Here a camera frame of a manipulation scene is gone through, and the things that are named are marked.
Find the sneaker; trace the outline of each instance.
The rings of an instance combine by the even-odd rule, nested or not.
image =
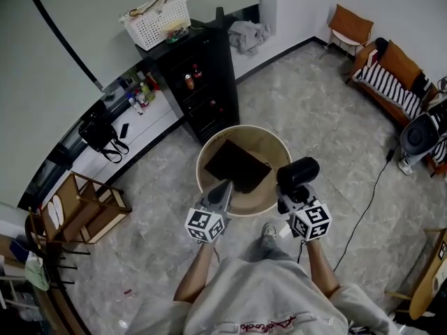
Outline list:
[[[413,174],[413,169],[411,168],[411,165],[407,163],[406,159],[403,158],[397,163],[397,166],[399,169],[405,174],[405,175],[411,175]]]
[[[277,238],[277,229],[272,223],[266,223],[263,227],[263,236],[272,236],[274,239]]]

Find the brown chair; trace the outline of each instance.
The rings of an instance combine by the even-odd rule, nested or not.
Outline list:
[[[351,47],[354,47],[355,56],[357,47],[364,47],[368,43],[373,24],[372,21],[362,19],[352,11],[337,4],[335,14],[329,22],[331,34],[326,49],[335,37],[340,42],[339,47],[341,47],[341,43],[348,46],[346,55],[348,55]]]
[[[410,318],[417,320],[427,311],[428,306],[434,299],[432,292],[433,278],[438,272],[441,263],[447,258],[447,251],[445,250],[447,244],[447,228],[443,229],[425,229],[426,233],[438,233],[436,245],[433,248],[424,270],[419,276],[416,285],[413,288],[412,295],[403,295],[397,292],[385,291],[385,294],[391,297],[396,297],[402,300],[410,301],[409,309],[396,309],[396,312],[409,313]]]

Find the white shelf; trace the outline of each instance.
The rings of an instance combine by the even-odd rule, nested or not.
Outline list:
[[[102,154],[87,147],[74,161],[71,171],[78,172],[81,175],[90,177],[99,182],[106,182],[136,154],[143,150],[152,140],[162,134],[162,132],[172,126],[177,120],[178,118],[169,106],[163,92],[156,91],[156,98],[152,101],[151,105],[145,109],[143,115],[138,115],[138,113],[130,107],[112,123],[118,135],[121,132],[122,126],[125,123],[129,123],[126,137],[124,139],[119,139],[129,147],[129,153],[123,155],[121,163],[112,163]],[[111,146],[107,146],[106,149],[114,150]],[[43,200],[43,205],[47,204],[69,173],[70,171],[65,171]]]

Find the white wall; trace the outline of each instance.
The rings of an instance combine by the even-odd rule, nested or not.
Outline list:
[[[121,14],[151,0],[41,0],[54,23],[88,69],[104,86],[141,60],[118,22]],[[187,0],[193,19],[214,19],[217,6],[226,13],[259,0]]]
[[[16,238],[24,235],[27,212],[0,202],[0,235]]]
[[[0,0],[0,202],[17,206],[42,162],[101,97],[32,0]]]
[[[261,21],[272,25],[274,35],[252,57],[231,48],[235,77],[241,77],[284,50],[315,36],[319,12],[317,3],[318,0],[261,0]]]
[[[373,21],[371,40],[393,40],[432,81],[447,75],[447,0],[318,0],[315,34],[323,40],[337,3]]]

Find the wooden stool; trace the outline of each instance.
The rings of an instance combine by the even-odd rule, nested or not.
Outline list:
[[[441,263],[447,258],[447,251],[441,252],[441,249],[447,244],[447,228],[425,229],[426,233],[439,233],[436,246],[430,255],[424,270],[419,276],[415,290],[412,296],[403,295],[397,292],[385,291],[385,294],[391,297],[410,301],[409,310],[397,309],[398,313],[409,313],[411,319],[417,320],[426,312],[428,306],[434,299],[432,293],[432,282]]]
[[[61,200],[64,217],[55,225],[48,204],[42,210],[46,241],[95,243],[132,210],[122,190],[71,172],[54,195]]]

